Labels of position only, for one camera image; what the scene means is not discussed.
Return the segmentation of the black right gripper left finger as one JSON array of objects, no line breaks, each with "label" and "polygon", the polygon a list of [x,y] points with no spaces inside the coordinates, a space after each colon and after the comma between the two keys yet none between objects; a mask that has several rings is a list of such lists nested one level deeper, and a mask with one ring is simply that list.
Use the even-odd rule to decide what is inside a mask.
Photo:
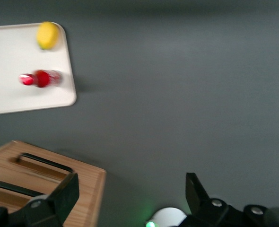
[{"label": "black right gripper left finger", "polygon": [[62,227],[79,199],[78,174],[70,173],[49,195],[36,196],[11,214],[13,227]]}]

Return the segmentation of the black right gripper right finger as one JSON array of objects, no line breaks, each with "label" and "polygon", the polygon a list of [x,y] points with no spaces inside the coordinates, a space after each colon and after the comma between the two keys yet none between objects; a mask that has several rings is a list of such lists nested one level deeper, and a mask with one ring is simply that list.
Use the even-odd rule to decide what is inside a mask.
[{"label": "black right gripper right finger", "polygon": [[195,173],[186,174],[185,195],[191,214],[188,227],[241,227],[242,213],[221,199],[208,196]]}]

